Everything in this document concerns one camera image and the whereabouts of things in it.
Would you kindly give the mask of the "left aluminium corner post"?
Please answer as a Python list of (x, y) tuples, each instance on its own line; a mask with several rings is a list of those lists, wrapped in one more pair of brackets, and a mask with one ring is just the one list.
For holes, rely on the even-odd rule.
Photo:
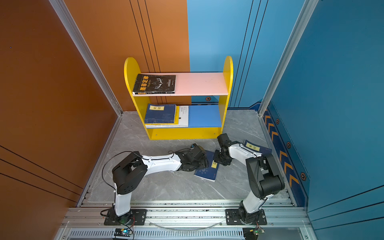
[(92, 51), (90, 50), (86, 40), (84, 39), (79, 27), (72, 17), (67, 5), (62, 0), (49, 0), (55, 13), (59, 17), (67, 33), (71, 37), (73, 43), (81, 54), (83, 60), (93, 74), (101, 90), (109, 101), (118, 117), (123, 115), (123, 109), (119, 104), (112, 88), (110, 87), (106, 77), (104, 76), (99, 64), (97, 63)]

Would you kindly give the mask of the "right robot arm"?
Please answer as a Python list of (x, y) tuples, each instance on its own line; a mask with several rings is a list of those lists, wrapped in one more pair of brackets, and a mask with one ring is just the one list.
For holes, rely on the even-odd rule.
[(248, 196), (240, 202), (236, 218), (244, 225), (266, 225), (262, 206), (267, 200), (285, 189), (285, 180), (278, 163), (270, 153), (263, 154), (231, 141), (227, 134), (217, 137), (220, 149), (214, 153), (214, 161), (229, 166), (237, 160), (247, 167), (247, 176), (251, 188)]

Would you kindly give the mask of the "black book orange title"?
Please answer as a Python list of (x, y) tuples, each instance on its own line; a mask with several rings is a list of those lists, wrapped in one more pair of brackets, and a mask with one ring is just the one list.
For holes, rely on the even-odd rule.
[(176, 75), (138, 74), (133, 88), (134, 95), (174, 94)]

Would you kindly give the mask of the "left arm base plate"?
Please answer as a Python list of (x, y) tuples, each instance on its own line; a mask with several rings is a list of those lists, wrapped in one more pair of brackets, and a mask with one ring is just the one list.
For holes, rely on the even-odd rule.
[(102, 210), (101, 216), (105, 218), (105, 226), (118, 226), (118, 225), (129, 225), (129, 226), (143, 226), (147, 217), (146, 209), (131, 209), (128, 213), (117, 216), (114, 208)]

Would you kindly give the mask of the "left green circuit board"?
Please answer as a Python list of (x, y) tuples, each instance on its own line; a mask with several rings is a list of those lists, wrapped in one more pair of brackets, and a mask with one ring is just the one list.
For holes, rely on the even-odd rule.
[(116, 228), (114, 232), (114, 239), (119, 240), (133, 240), (135, 238), (135, 234), (129, 228)]

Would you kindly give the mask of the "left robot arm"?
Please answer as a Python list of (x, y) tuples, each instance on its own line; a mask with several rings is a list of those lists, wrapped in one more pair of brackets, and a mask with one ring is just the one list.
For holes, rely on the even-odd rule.
[(145, 176), (160, 172), (193, 172), (208, 166), (207, 152), (197, 144), (163, 156), (146, 156), (130, 151), (112, 170), (115, 214), (120, 217), (131, 211), (132, 192)]

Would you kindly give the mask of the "green circuit board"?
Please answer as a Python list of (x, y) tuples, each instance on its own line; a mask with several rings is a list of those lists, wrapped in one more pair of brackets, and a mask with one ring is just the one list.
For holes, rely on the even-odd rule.
[(116, 228), (114, 232), (114, 239), (119, 240), (133, 240), (135, 238), (135, 234), (129, 228)]
[(258, 240), (258, 238), (264, 233), (264, 229), (243, 228), (243, 236), (245, 240)]

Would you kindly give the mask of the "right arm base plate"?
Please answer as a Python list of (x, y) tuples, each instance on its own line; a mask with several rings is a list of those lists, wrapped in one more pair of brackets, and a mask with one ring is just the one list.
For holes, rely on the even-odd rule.
[(267, 225), (267, 217), (263, 209), (249, 214), (244, 209), (226, 209), (226, 223), (227, 225)]

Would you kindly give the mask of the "right aluminium corner post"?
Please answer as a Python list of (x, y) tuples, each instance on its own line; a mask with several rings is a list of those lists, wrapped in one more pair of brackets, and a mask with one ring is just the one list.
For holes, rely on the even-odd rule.
[(270, 104), (272, 97), (286, 71), (286, 68), (297, 48), (298, 43), (315, 11), (315, 8), (319, 0), (306, 0), (299, 13), (299, 16), (295, 22), (293, 30), (284, 48), (282, 56), (278, 62), (275, 72), (271, 78), (271, 81), (267, 87), (263, 100), (258, 110), (258, 114), (262, 117)]

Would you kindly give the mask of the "right green circuit board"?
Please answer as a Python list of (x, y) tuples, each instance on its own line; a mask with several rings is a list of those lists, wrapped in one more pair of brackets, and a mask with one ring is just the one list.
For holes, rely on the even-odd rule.
[(243, 236), (245, 240), (258, 240), (258, 238), (264, 233), (264, 229), (243, 228)]

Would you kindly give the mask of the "aluminium corner post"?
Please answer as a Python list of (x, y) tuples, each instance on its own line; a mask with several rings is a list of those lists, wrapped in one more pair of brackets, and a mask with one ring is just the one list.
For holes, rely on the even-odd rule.
[(258, 114), (262, 117), (270, 104), (272, 97), (286, 71), (286, 68), (297, 48), (298, 43), (315, 11), (315, 8), (319, 0), (306, 0), (299, 13), (299, 16), (295, 22), (293, 30), (284, 48), (282, 56), (278, 62), (275, 72), (271, 78), (271, 81), (267, 87), (263, 100), (258, 110)]
[(101, 90), (109, 101), (118, 117), (123, 115), (123, 109), (119, 104), (112, 88), (110, 87), (106, 77), (104, 76), (99, 64), (97, 63), (92, 51), (90, 50), (86, 40), (84, 39), (79, 27), (72, 17), (67, 5), (62, 0), (49, 0), (55, 13), (59, 17), (67, 33), (71, 37), (73, 43), (81, 54), (83, 60), (93, 74)]

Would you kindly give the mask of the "navy book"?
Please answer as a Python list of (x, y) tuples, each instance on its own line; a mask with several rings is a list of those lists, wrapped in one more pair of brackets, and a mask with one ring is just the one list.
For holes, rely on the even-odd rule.
[(214, 152), (206, 151), (208, 167), (205, 169), (196, 170), (194, 176), (215, 182), (219, 170), (219, 164), (214, 161)]
[(152, 105), (148, 104), (145, 124), (171, 124), (175, 122), (177, 106), (175, 104), (168, 105)]
[(262, 155), (272, 154), (272, 149), (269, 149), (269, 148), (266, 148), (266, 147), (263, 147), (260, 145), (256, 145), (254, 143), (251, 143), (248, 140), (244, 141), (243, 147), (252, 153), (257, 153), (257, 154), (262, 154)]

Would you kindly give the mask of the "aluminium frame rail front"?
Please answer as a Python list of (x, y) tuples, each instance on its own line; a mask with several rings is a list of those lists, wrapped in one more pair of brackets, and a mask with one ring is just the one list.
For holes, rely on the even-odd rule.
[[(239, 200), (191, 200), (191, 201), (132, 201), (131, 210), (136, 214), (135, 237), (139, 229), (174, 231), (177, 234), (204, 232), (214, 228), (242, 228), (241, 221), (228, 210), (238, 211)], [(57, 237), (68, 239), (74, 229), (111, 229), (105, 225), (110, 203), (85, 203), (68, 209)], [(314, 229), (304, 208), (295, 207), (291, 199), (269, 199), (263, 204), (261, 229), (298, 229), (302, 239), (315, 240)]]

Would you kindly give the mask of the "white La Dame book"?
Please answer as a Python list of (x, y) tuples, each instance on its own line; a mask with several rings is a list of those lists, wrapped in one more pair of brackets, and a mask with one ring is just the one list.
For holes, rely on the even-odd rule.
[(176, 106), (175, 122), (172, 124), (145, 124), (147, 129), (187, 128), (189, 126), (189, 106)]

